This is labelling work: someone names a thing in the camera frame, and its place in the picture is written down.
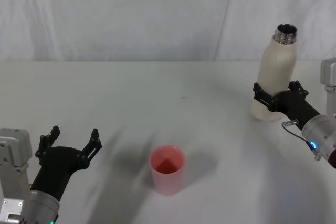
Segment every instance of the blue indicator light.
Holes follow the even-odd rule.
[[[310,145],[314,148],[314,150],[318,148],[317,144],[314,142],[310,142]]]

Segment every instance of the white bottle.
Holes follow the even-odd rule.
[[[288,89],[297,58],[296,35],[295,26],[279,25],[264,52],[257,82],[270,95]],[[280,112],[270,112],[257,100],[253,100],[251,112],[263,121],[275,121],[283,116]]]

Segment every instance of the plastic cup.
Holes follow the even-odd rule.
[[[155,149],[149,164],[154,186],[159,194],[170,196],[182,189],[185,157],[178,147],[166,145]]]

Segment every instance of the white backdrop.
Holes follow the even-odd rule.
[[[260,59],[280,23],[334,57],[336,0],[0,0],[0,60]]]

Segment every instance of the table surface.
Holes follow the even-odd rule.
[[[320,62],[298,62],[293,79],[325,113]],[[2,63],[0,126],[26,129],[33,151],[59,125],[56,145],[82,149],[94,127],[103,148],[75,173],[59,224],[330,223],[336,170],[316,162],[279,122],[250,116],[258,62]],[[148,156],[180,146],[184,189],[152,188]],[[39,171],[29,161],[29,181]]]

